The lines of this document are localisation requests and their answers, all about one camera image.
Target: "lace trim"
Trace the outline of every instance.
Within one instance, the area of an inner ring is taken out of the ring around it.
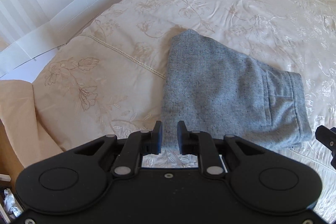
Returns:
[[[317,159],[314,159],[314,158],[312,158],[312,157],[310,157],[310,156],[307,156],[307,155],[305,155],[305,154],[303,154],[303,153],[301,153],[301,152],[298,152],[298,151],[296,151],[296,150],[294,150],[294,149],[291,149],[291,148],[289,148],[288,150],[291,151],[291,152],[293,152],[293,153],[295,153],[295,154],[297,154],[298,156],[301,156],[301,157],[303,157],[303,158],[306,158],[307,160],[311,160],[311,161],[313,161],[314,163],[316,163],[316,164],[318,164],[318,165],[321,165],[322,167],[325,167],[326,169],[328,169],[328,170],[330,170],[330,171],[336,173],[336,170],[330,168],[329,166],[325,165],[323,162],[320,162],[320,161],[317,160]]]
[[[83,36],[83,37],[90,37],[90,38],[92,38],[93,40],[96,40],[98,43],[100,43],[100,44],[102,44],[102,45],[104,45],[104,46],[106,46],[106,47],[108,47],[108,48],[114,50],[115,52],[118,52],[118,53],[120,53],[121,55],[125,56],[125,57],[128,58],[129,60],[133,61],[135,64],[140,65],[141,67],[143,67],[143,68],[149,70],[150,72],[152,72],[152,73],[154,73],[155,75],[161,77],[162,79],[166,79],[166,76],[165,76],[164,74],[162,74],[162,73],[158,72],[157,70],[155,70],[155,69],[153,69],[153,68],[147,66],[146,64],[144,64],[144,63],[142,63],[141,61],[135,59],[134,57],[130,56],[129,54],[127,54],[127,53],[125,53],[125,52],[123,52],[122,50],[120,50],[120,49],[118,49],[118,48],[116,48],[116,47],[113,47],[113,46],[110,45],[110,44],[107,44],[107,43],[101,41],[101,40],[98,39],[97,37],[95,37],[95,36],[93,36],[93,35],[90,35],[90,34],[87,34],[87,33],[81,33],[80,35]]]

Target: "grey wool fabric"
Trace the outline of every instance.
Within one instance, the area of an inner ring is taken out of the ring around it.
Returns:
[[[187,30],[171,39],[162,106],[163,147],[177,149],[177,122],[213,138],[240,136],[276,150],[312,133],[298,73],[278,70]]]

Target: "black bracket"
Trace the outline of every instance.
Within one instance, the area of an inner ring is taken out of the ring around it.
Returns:
[[[331,129],[319,126],[315,132],[316,139],[331,151],[331,165],[336,169],[336,127]]]

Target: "circular cover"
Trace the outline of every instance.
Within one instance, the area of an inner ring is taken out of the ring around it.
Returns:
[[[92,203],[106,184],[106,174],[94,159],[65,152],[24,169],[16,192],[31,209],[59,214]]]
[[[313,207],[322,191],[321,179],[313,169],[270,154],[246,157],[232,172],[230,184],[249,206],[284,215]]]

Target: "bedsheet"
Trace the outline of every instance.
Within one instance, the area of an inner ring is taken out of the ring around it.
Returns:
[[[33,83],[50,137],[68,150],[108,133],[127,137],[160,119],[169,40],[193,29],[281,70],[301,74],[310,126],[336,125],[335,0],[123,0],[72,39]],[[336,218],[336,171],[312,138],[279,151],[314,168],[324,184],[315,211]],[[163,150],[145,166],[192,167]]]

